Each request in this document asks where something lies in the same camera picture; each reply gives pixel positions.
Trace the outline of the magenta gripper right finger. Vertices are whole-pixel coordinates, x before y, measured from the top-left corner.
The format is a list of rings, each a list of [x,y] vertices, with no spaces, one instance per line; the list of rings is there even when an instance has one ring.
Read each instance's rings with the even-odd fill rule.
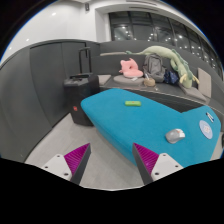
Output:
[[[137,143],[132,146],[132,154],[145,185],[182,169],[182,166],[167,153],[157,154]]]

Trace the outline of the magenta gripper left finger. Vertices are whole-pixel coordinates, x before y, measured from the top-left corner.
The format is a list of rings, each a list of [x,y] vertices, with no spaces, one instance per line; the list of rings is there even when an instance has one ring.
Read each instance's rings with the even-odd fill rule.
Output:
[[[42,169],[79,185],[91,154],[91,145],[84,144],[66,155],[56,154]]]

